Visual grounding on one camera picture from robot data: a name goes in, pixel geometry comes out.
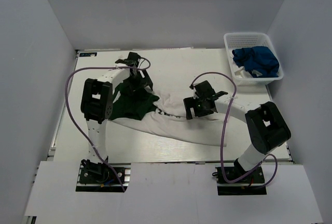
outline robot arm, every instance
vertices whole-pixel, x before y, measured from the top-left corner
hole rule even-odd
[[[196,84],[193,89],[194,97],[184,99],[187,119],[192,119],[192,108],[196,117],[226,113],[231,100],[230,96],[223,96],[227,94],[226,92],[216,93],[207,81]],[[234,162],[234,168],[240,175],[254,168],[291,136],[288,126],[273,102],[257,105],[234,99],[230,116],[247,124],[252,142],[243,155]]]
[[[141,57],[137,53],[130,52],[127,59],[118,60],[115,63],[138,67],[140,59]],[[105,146],[106,123],[113,110],[113,89],[122,82],[125,84],[128,94],[146,86],[153,89],[153,83],[147,71],[143,71],[143,74],[144,77],[135,69],[119,68],[107,71],[98,79],[87,79],[85,81],[81,112],[87,121],[89,138],[104,160],[107,159]],[[88,160],[93,163],[100,162],[90,145]]]

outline laundry basket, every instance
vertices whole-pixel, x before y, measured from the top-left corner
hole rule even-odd
[[[255,33],[255,32],[238,32],[238,33],[227,33],[224,35],[224,41],[227,51],[228,62],[230,66],[230,70],[232,73],[232,78],[236,85],[238,86],[255,86],[255,85],[267,85],[274,80],[281,80],[284,77],[284,73],[281,68],[280,61],[276,56],[273,45],[270,41],[268,35],[264,33]],[[241,48],[251,48],[254,46],[266,46],[268,47],[274,56],[279,61],[279,70],[278,77],[273,78],[242,78],[235,75],[237,65],[233,61],[231,57],[231,51],[233,49],[241,49]]]

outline wall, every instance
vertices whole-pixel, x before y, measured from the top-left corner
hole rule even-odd
[[[270,86],[324,223],[332,223],[332,0],[285,0],[268,34],[285,77]]]
[[[0,0],[0,216],[21,223],[75,51],[47,0]]]
[[[266,32],[284,0],[49,0],[75,49],[223,47]]]

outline dark green cloth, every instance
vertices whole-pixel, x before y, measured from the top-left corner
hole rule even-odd
[[[114,90],[114,98],[118,92],[121,93],[119,99],[113,103],[113,111],[110,120],[117,118],[129,118],[142,120],[145,114],[155,111],[157,107],[153,104],[159,100],[158,96],[147,92],[144,88],[134,91],[132,96],[126,93],[126,87],[123,83]]]

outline dark blue clothing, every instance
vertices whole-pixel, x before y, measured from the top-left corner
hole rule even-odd
[[[256,46],[233,50],[234,62],[255,78],[278,77],[279,62],[268,47]]]

